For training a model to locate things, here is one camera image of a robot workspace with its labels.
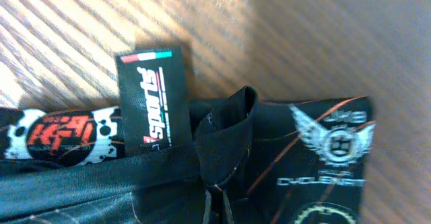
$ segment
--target red white and green stripe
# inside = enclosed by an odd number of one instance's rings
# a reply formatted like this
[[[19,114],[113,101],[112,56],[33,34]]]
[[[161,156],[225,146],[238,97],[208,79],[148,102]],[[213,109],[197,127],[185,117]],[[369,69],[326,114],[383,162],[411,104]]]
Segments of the red white and green stripe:
[[[132,55],[122,56],[121,60],[123,63],[133,63],[136,61],[148,61],[154,59],[165,59],[172,57],[172,52],[143,52]]]

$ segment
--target winged emblem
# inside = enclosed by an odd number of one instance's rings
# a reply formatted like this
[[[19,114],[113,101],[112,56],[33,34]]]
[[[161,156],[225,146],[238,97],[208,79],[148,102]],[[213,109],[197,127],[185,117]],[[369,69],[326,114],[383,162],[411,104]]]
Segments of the winged emblem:
[[[370,151],[375,124],[353,132],[345,128],[328,130],[293,104],[289,107],[301,141],[327,165],[347,166]]]

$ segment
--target wood grain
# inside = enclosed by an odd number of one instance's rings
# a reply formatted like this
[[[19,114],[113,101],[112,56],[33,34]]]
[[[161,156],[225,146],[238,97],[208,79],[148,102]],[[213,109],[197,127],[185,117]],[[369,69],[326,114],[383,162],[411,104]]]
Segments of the wood grain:
[[[171,44],[193,99],[372,96],[362,222],[430,222],[431,0],[0,0],[0,104],[118,104],[112,56]]]

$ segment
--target cycling apparel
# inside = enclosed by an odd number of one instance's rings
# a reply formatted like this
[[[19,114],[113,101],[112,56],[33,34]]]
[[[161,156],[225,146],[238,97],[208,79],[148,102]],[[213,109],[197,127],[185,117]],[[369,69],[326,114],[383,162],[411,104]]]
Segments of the cycling apparel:
[[[1,108],[0,222],[358,222],[367,98],[258,102],[244,87],[188,107],[190,138],[132,154],[117,106]]]

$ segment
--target black hang tag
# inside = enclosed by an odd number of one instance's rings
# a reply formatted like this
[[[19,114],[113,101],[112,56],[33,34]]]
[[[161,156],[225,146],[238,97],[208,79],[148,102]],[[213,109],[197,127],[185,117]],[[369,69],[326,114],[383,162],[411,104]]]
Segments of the black hang tag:
[[[116,57],[126,155],[191,142],[183,56],[179,47]]]

